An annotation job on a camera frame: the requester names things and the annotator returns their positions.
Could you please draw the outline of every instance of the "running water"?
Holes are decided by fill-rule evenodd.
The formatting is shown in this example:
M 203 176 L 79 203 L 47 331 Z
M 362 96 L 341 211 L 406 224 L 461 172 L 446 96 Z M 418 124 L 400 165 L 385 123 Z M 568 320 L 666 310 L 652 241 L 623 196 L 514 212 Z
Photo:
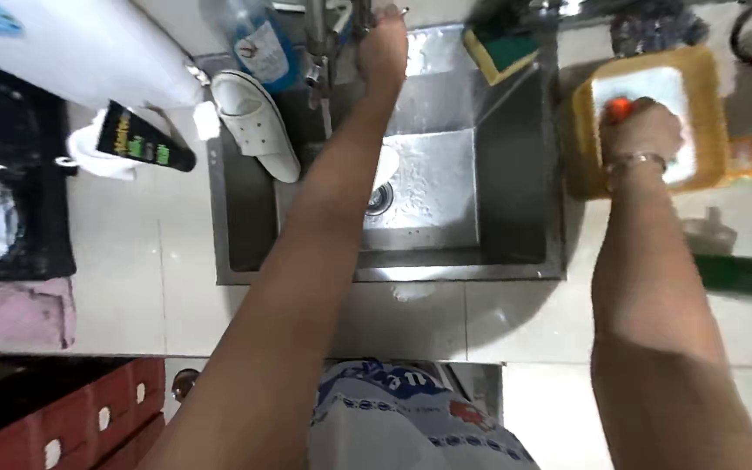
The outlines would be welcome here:
M 332 135 L 332 118 L 329 115 L 329 98 L 321 98 L 321 116 L 324 121 L 324 136 L 329 141 Z

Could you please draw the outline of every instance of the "sponge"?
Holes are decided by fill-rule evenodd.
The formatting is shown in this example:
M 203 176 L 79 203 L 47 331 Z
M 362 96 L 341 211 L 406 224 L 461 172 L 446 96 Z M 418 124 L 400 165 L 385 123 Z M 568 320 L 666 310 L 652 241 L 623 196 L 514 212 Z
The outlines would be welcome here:
M 529 33 L 503 34 L 483 23 L 463 33 L 463 44 L 490 85 L 506 80 L 538 56 L 538 43 Z

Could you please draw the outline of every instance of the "red crate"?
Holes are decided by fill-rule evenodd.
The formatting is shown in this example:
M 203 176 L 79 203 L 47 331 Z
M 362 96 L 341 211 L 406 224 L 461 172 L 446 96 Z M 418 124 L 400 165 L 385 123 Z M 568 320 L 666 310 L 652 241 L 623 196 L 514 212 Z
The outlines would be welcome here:
M 135 430 L 131 369 L 129 365 L 116 369 L 86 388 L 92 396 L 92 429 L 97 432 L 100 458 L 111 453 Z
M 59 441 L 59 460 L 54 470 L 89 468 L 97 460 L 97 415 L 91 412 L 85 388 L 65 396 L 37 413 L 40 419 L 40 451 Z
M 137 463 L 144 460 L 144 456 L 150 452 L 155 441 L 159 439 L 161 432 L 165 429 L 165 416 L 159 413 L 153 421 L 145 426 L 135 435 L 133 443 L 135 444 L 135 459 Z
M 0 430 L 0 470 L 44 470 L 39 419 L 29 415 Z
M 137 359 L 127 366 L 132 370 L 134 426 L 137 428 L 164 408 L 165 362 L 158 358 Z
M 118 449 L 106 461 L 97 466 L 99 470 L 135 470 L 138 463 L 135 460 L 135 446 L 132 443 Z

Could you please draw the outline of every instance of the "pink cloth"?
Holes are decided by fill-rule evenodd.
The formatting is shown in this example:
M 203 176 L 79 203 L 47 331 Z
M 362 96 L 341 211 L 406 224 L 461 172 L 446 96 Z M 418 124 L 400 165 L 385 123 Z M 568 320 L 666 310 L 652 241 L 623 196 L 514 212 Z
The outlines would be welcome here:
M 74 299 L 68 278 L 0 283 L 0 350 L 74 343 Z

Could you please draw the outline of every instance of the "dish soap bottle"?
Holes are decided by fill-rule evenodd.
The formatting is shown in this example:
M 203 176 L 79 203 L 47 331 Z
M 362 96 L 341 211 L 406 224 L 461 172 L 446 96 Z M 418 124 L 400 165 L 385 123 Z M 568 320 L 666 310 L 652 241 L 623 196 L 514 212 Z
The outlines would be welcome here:
M 270 0 L 206 0 L 205 21 L 227 41 L 227 47 L 269 93 L 286 90 L 300 73 L 292 42 L 280 28 Z

